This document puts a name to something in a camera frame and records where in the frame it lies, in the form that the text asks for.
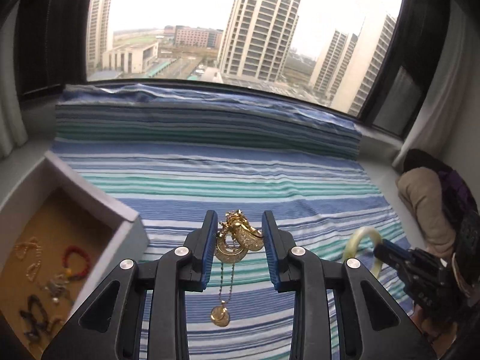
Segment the person's right hand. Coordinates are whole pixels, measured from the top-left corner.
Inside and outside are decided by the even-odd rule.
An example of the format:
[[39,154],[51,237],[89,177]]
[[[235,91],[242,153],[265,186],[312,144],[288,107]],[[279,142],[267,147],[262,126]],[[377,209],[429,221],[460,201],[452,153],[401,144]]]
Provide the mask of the person's right hand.
[[451,322],[445,325],[435,324],[430,318],[425,317],[422,308],[414,306],[410,316],[416,327],[427,338],[438,357],[443,356],[456,339],[458,324]]

